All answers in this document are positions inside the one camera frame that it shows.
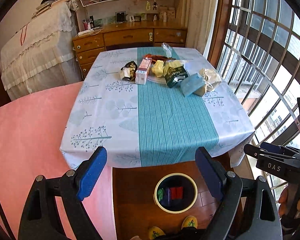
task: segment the red string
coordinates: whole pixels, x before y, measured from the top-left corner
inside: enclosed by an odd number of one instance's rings
[[[20,45],[21,45],[21,46],[25,43],[28,24],[29,24],[29,23],[27,23],[27,25],[26,25],[26,31],[25,31],[25,36],[24,36],[24,38],[23,38],[23,42],[22,42],[22,34],[23,34],[23,28],[24,28],[24,26],[22,27],[21,36],[20,36]]]

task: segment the blue gripper pad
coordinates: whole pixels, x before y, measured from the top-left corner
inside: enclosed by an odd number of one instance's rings
[[[78,174],[79,190],[77,197],[82,201],[85,197],[90,196],[94,185],[96,184],[104,166],[107,162],[107,151],[103,147],[98,147],[89,160],[80,164],[85,165],[83,174]]]
[[[273,145],[271,143],[263,142],[260,144],[260,148],[266,150],[267,152],[282,154],[280,146]]]
[[[212,160],[204,147],[200,147],[196,150],[195,163],[208,186],[210,194],[218,201],[221,201],[223,199],[223,185],[226,182],[224,175],[226,170],[219,162]]]

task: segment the white box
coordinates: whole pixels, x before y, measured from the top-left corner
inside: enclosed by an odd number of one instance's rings
[[[151,59],[143,59],[136,71],[136,84],[145,85],[150,70]]]

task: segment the window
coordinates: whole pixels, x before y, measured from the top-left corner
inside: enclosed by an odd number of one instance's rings
[[[274,109],[274,110],[272,111],[271,115],[274,116],[274,113],[276,113],[276,112],[277,112],[277,109]]]
[[[285,0],[233,0],[217,71],[248,113],[257,146],[275,140],[300,149],[295,124],[300,97],[300,19]],[[286,182],[265,176],[278,200]]]
[[[280,133],[283,133],[284,130],[286,130],[286,126],[284,125],[281,129],[280,129]]]

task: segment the red cloth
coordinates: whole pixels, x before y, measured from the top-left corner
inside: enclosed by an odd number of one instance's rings
[[[183,187],[171,187],[171,199],[182,199],[183,198]]]
[[[59,147],[81,86],[47,89],[0,107],[0,202],[16,238],[35,177],[60,177],[70,169]],[[56,200],[66,235],[75,239],[61,198]],[[105,166],[83,205],[101,237],[116,240],[111,167]]]

